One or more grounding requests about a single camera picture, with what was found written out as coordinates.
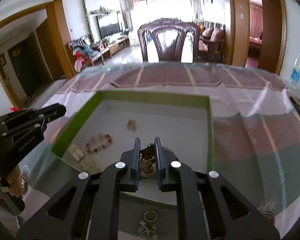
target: metal bolt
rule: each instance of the metal bolt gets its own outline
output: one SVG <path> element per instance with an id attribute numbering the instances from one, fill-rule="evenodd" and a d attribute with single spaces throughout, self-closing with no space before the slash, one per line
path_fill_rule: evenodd
<path id="1" fill-rule="evenodd" d="M 79 175 L 78 175 L 79 179 L 86 179 L 87 177 L 89 177 L 89 174 L 86 173 L 86 172 L 81 172 Z"/>
<path id="2" fill-rule="evenodd" d="M 212 178 L 219 177 L 219 173 L 217 171 L 209 171 L 209 176 Z"/>
<path id="3" fill-rule="evenodd" d="M 173 161 L 173 162 L 171 162 L 170 165 L 174 168 L 179 168 L 179 167 L 181 167 L 181 162 Z"/>
<path id="4" fill-rule="evenodd" d="M 117 162 L 115 164 L 115 166 L 118 168 L 118 169 L 122 169 L 126 166 L 126 164 L 124 162 Z"/>

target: pink curtain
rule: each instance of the pink curtain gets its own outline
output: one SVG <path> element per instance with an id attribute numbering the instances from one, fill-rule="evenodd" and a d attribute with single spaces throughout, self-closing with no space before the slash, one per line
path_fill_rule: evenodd
<path id="1" fill-rule="evenodd" d="M 260 38 L 263 32 L 263 10 L 261 7 L 250 4 L 250 36 Z"/>

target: hand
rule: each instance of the hand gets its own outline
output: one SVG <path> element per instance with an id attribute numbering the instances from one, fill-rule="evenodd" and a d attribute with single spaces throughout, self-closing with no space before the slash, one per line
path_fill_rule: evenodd
<path id="1" fill-rule="evenodd" d="M 9 193 L 11 196 L 19 197 L 22 191 L 21 177 L 19 166 L 16 166 L 13 171 L 7 176 L 7 182 L 10 184 Z"/>

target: cushion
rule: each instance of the cushion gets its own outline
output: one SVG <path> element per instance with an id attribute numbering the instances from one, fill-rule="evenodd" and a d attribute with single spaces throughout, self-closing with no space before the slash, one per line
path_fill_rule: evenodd
<path id="1" fill-rule="evenodd" d="M 208 45 L 200 40 L 199 41 L 199 50 L 200 51 L 208 51 Z"/>
<path id="2" fill-rule="evenodd" d="M 213 31 L 214 31 L 214 28 L 208 28 L 208 29 L 206 29 L 205 31 L 203 31 L 202 36 L 203 36 L 204 38 L 210 39 L 210 38 L 211 38 L 211 35 L 212 35 L 212 33 L 213 33 Z"/>
<path id="3" fill-rule="evenodd" d="M 218 46 L 222 42 L 223 36 L 225 35 L 225 31 L 220 30 L 219 28 L 215 28 L 211 35 L 211 41 L 216 42 Z"/>

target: television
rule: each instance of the television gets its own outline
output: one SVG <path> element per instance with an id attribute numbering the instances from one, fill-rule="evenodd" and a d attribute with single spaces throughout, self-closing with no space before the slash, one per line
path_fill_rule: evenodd
<path id="1" fill-rule="evenodd" d="M 121 32 L 116 12 L 97 16 L 101 39 Z"/>

